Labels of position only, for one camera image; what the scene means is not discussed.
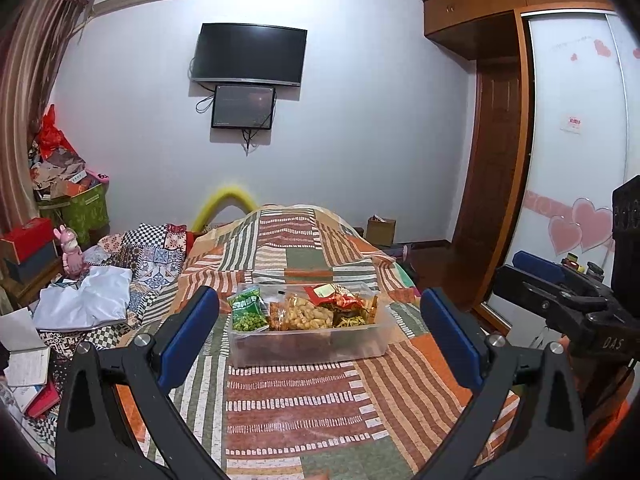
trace yellow foam tube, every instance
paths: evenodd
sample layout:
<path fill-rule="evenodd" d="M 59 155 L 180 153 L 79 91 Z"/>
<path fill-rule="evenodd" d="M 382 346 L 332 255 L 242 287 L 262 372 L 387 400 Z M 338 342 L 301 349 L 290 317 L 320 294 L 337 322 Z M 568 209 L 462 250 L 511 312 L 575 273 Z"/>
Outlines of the yellow foam tube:
<path fill-rule="evenodd" d="M 254 202 L 254 199 L 244 190 L 238 186 L 225 186 L 221 187 L 217 190 L 213 195 L 209 197 L 207 203 L 198 213 L 193 225 L 191 226 L 191 230 L 194 232 L 202 231 L 207 224 L 207 221 L 211 220 L 211 216 L 216 211 L 216 208 L 220 205 L 220 203 L 227 199 L 233 198 L 238 200 L 238 202 L 242 205 L 244 212 L 249 214 L 251 211 L 255 211 L 258 209 L 257 204 Z"/>

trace curtain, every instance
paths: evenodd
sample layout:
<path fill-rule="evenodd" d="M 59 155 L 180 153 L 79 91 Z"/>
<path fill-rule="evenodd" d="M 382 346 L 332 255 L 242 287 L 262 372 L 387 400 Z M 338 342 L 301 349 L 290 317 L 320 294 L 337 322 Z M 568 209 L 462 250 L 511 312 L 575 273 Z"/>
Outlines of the curtain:
<path fill-rule="evenodd" d="M 27 0 L 0 39 L 0 232 L 38 216 L 28 149 L 88 0 Z"/>

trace metal screw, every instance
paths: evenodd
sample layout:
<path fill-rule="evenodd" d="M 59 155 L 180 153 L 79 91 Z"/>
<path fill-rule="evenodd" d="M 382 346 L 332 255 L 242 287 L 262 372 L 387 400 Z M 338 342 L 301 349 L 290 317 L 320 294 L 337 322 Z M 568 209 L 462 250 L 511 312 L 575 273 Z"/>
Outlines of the metal screw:
<path fill-rule="evenodd" d="M 91 343 L 88 341 L 82 341 L 76 348 L 76 352 L 79 354 L 86 354 L 91 349 Z"/>
<path fill-rule="evenodd" d="M 549 349 L 554 353 L 560 355 L 564 352 L 564 347 L 555 341 L 549 343 Z"/>
<path fill-rule="evenodd" d="M 149 334 L 138 334 L 133 338 L 133 344 L 136 346 L 146 346 L 151 341 L 151 336 Z"/>
<path fill-rule="evenodd" d="M 491 334 L 488 338 L 487 341 L 489 342 L 489 345 L 491 346 L 504 346 L 507 344 L 507 340 L 504 338 L 504 336 L 502 334 Z"/>

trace green snack bag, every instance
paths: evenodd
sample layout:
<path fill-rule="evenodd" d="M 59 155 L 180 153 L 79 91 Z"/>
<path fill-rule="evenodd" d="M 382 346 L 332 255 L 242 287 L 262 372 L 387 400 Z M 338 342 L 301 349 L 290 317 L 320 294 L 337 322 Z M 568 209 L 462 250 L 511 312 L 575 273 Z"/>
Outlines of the green snack bag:
<path fill-rule="evenodd" d="M 231 317 L 233 329 L 238 332 L 252 332 L 258 329 L 267 329 L 264 314 L 260 310 L 260 287 L 258 285 L 238 292 L 228 298 L 231 305 Z"/>

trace wall-mounted monitor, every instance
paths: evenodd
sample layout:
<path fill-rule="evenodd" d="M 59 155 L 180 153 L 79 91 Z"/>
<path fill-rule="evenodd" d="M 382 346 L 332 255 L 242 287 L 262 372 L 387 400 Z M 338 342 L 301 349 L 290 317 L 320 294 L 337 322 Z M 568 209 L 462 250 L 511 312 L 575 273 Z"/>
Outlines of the wall-mounted monitor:
<path fill-rule="evenodd" d="M 300 86 L 305 47 L 301 28 L 203 23 L 191 79 Z"/>
<path fill-rule="evenodd" d="M 217 85 L 211 127 L 270 130 L 275 97 L 272 86 Z"/>

